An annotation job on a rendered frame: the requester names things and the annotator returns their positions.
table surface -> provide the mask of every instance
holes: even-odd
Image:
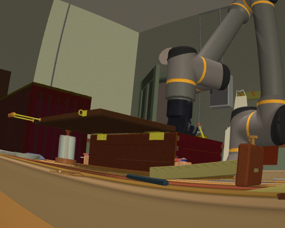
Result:
[[[174,126],[105,109],[88,110],[86,116],[81,116],[78,112],[48,116],[34,123],[86,134],[175,132],[176,130]]]

wooden base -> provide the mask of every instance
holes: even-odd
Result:
[[[55,158],[55,162],[66,164],[66,165],[74,165],[77,161],[71,160],[71,159],[65,159],[65,158]]]

brown suitcase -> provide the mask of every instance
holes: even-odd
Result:
[[[262,182],[264,148],[249,143],[240,144],[237,157],[236,186],[248,187]]]

gray robotic arm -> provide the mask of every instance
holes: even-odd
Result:
[[[178,132],[195,135],[196,127],[188,122],[195,95],[212,88],[223,90],[228,86],[229,69],[218,61],[242,24],[254,16],[262,97],[257,107],[241,107],[232,112],[228,160],[238,158],[238,146],[249,143],[250,135],[258,136],[258,146],[285,144],[284,77],[275,18],[276,2],[235,0],[198,54],[191,47],[175,47],[168,53],[168,124],[176,126]]]

